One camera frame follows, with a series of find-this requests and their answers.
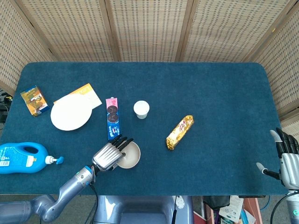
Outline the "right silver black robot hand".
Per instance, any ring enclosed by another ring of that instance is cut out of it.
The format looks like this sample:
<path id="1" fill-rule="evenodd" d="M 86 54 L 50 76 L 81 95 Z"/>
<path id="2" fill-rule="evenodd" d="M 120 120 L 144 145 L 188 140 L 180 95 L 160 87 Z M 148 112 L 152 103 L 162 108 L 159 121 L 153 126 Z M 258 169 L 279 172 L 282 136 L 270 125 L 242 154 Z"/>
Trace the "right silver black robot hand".
<path id="1" fill-rule="evenodd" d="M 299 190 L 299 142 L 280 128 L 270 130 L 273 137 L 278 157 L 280 159 L 279 172 L 270 171 L 257 162 L 257 168 L 267 176 L 281 181 L 288 190 Z"/>

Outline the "white printed box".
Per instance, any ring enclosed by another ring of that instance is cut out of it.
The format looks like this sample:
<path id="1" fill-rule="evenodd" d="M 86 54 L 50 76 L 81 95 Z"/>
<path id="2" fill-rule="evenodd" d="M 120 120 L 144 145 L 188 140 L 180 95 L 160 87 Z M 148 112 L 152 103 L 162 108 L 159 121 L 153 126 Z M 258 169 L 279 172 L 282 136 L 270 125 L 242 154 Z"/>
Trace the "white printed box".
<path id="1" fill-rule="evenodd" d="M 244 199 L 239 196 L 230 196 L 229 205 L 220 208 L 219 215 L 221 218 L 229 223 L 238 224 L 243 207 L 243 201 Z"/>

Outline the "grey-blue robot torso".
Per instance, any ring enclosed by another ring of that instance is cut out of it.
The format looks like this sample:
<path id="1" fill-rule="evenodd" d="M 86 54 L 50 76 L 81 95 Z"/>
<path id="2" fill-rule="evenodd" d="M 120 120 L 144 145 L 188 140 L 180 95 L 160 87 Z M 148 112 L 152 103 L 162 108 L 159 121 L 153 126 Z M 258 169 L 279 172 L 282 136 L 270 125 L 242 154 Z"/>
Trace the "grey-blue robot torso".
<path id="1" fill-rule="evenodd" d="M 194 224 L 191 196 L 99 196 L 93 224 Z"/>

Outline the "beige bowl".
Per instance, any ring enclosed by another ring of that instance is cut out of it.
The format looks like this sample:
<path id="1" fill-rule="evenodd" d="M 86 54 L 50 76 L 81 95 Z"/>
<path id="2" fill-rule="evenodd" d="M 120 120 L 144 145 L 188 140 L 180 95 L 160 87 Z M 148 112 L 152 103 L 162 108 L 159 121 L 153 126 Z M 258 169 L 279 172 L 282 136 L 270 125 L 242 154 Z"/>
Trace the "beige bowl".
<path id="1" fill-rule="evenodd" d="M 133 168 L 140 160 L 141 151 L 135 142 L 130 142 L 122 151 L 125 154 L 116 164 L 120 168 L 130 169 Z"/>

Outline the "golden snack pack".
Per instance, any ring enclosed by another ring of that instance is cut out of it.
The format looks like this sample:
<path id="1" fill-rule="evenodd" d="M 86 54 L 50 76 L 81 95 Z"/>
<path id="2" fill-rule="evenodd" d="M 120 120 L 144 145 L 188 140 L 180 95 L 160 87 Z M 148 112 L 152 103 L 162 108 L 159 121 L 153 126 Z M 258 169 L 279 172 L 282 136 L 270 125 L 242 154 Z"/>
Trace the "golden snack pack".
<path id="1" fill-rule="evenodd" d="M 192 115 L 187 115 L 177 124 L 172 132 L 166 138 L 166 146 L 169 150 L 174 150 L 175 146 L 180 142 L 184 135 L 194 124 Z"/>

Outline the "blue pink cookie box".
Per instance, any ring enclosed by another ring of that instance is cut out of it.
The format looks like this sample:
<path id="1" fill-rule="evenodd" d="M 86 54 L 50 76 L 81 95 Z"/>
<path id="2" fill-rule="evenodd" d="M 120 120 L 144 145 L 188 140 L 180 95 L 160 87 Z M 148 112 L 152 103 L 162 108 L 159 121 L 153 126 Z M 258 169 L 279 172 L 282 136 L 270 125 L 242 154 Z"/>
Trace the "blue pink cookie box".
<path id="1" fill-rule="evenodd" d="M 117 98 L 106 99 L 107 108 L 107 136 L 108 140 L 113 140 L 120 135 L 119 108 Z"/>

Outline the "woven bamboo screen panel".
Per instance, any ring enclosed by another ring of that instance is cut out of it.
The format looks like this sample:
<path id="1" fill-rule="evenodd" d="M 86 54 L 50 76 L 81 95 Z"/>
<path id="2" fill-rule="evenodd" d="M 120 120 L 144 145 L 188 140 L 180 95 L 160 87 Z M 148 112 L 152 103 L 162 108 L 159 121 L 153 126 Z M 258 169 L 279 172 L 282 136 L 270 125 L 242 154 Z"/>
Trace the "woven bamboo screen panel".
<path id="1" fill-rule="evenodd" d="M 0 89 L 13 96 L 26 64 L 55 60 L 17 2 L 0 0 Z"/>
<path id="2" fill-rule="evenodd" d="M 246 61 L 267 73 L 281 127 L 299 141 L 299 0 L 289 0 Z"/>
<path id="3" fill-rule="evenodd" d="M 110 0 L 14 2 L 58 61 L 121 61 Z"/>
<path id="4" fill-rule="evenodd" d="M 295 0 L 192 0 L 178 60 L 242 62 Z"/>
<path id="5" fill-rule="evenodd" d="M 99 0 L 114 61 L 181 62 L 199 0 Z"/>

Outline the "white orange envelope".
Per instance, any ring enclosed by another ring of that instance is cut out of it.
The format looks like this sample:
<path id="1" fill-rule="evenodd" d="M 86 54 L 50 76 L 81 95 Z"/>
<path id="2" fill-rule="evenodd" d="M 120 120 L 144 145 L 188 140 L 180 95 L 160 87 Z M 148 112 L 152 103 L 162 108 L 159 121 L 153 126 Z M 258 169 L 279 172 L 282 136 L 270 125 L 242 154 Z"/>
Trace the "white orange envelope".
<path id="1" fill-rule="evenodd" d="M 54 102 L 53 108 L 68 111 L 92 111 L 102 104 L 100 98 L 87 83 Z"/>

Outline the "red box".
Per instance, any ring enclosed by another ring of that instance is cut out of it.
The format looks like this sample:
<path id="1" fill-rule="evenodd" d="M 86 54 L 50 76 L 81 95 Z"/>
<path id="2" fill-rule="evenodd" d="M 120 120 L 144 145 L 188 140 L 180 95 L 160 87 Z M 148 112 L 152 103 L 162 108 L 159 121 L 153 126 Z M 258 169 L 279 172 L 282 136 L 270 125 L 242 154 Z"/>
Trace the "red box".
<path id="1" fill-rule="evenodd" d="M 199 213 L 193 211 L 194 224 L 211 224 L 209 220 L 203 218 Z"/>

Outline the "white round plate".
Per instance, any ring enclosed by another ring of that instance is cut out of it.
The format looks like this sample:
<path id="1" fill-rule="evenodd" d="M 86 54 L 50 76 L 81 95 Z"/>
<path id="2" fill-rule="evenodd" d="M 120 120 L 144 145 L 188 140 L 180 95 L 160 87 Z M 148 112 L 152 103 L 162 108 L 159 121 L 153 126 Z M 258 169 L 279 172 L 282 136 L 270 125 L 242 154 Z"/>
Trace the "white round plate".
<path id="1" fill-rule="evenodd" d="M 60 130 L 72 131 L 82 127 L 92 114 L 92 106 L 80 94 L 70 94 L 57 100 L 50 113 L 52 124 Z"/>

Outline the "small yellow blue box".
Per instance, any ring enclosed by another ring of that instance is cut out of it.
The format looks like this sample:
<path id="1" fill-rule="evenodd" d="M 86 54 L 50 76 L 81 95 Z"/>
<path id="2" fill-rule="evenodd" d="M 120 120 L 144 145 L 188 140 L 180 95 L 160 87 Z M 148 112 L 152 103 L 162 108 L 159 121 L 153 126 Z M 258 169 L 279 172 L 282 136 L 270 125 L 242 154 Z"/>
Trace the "small yellow blue box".
<path id="1" fill-rule="evenodd" d="M 42 92 L 36 85 L 21 92 L 20 95 L 30 111 L 30 114 L 34 117 L 37 117 L 38 115 L 50 109 Z"/>

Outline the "black bag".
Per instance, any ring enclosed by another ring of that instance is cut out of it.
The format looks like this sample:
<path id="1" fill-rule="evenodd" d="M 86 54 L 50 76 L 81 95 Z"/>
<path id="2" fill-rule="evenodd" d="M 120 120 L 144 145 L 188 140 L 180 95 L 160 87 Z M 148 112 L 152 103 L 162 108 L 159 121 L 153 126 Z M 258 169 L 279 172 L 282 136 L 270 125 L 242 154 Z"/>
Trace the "black bag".
<path id="1" fill-rule="evenodd" d="M 229 206 L 230 196 L 203 196 L 203 202 L 213 210 Z"/>

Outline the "blue felt table cover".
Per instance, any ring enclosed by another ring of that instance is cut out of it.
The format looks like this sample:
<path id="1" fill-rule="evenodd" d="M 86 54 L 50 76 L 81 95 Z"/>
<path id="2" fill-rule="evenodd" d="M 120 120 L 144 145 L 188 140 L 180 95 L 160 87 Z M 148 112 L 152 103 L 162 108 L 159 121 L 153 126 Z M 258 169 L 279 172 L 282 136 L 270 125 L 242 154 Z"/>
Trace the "blue felt table cover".
<path id="1" fill-rule="evenodd" d="M 107 143 L 106 105 L 81 128 L 61 131 L 50 111 L 34 117 L 20 93 L 36 85 L 48 104 L 90 83 L 104 101 L 118 99 L 120 130 L 141 150 L 131 169 L 101 172 L 101 195 L 280 195 L 286 189 L 256 163 L 278 171 L 270 130 L 279 127 L 266 72 L 258 63 L 76 63 L 27 64 L 22 72 L 0 144 L 32 141 L 61 165 L 33 174 L 0 175 L 0 194 L 56 194 Z M 145 119 L 133 106 L 149 104 Z M 174 150 L 166 138 L 182 120 L 194 124 Z"/>

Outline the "white paper cup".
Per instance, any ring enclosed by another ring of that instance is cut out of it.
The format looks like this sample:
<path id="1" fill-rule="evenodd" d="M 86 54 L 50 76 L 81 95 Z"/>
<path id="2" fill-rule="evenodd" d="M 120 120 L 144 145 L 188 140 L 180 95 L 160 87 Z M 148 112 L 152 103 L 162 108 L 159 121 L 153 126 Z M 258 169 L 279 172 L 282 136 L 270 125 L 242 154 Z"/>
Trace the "white paper cup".
<path id="1" fill-rule="evenodd" d="M 146 101 L 140 100 L 134 104 L 133 110 L 139 119 L 145 119 L 150 110 L 150 105 Z"/>

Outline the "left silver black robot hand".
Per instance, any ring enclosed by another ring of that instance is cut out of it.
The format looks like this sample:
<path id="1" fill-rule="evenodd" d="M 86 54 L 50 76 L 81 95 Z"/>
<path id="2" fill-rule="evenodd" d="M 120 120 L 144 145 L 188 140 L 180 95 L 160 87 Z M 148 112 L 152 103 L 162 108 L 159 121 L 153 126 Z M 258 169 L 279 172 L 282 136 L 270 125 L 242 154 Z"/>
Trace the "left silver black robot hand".
<path id="1" fill-rule="evenodd" d="M 122 137 L 122 134 L 109 140 L 108 143 L 93 156 L 93 164 L 91 165 L 92 171 L 97 174 L 98 172 L 113 170 L 116 163 L 126 155 L 123 149 L 132 141 L 133 138 L 128 139 L 127 137 Z"/>

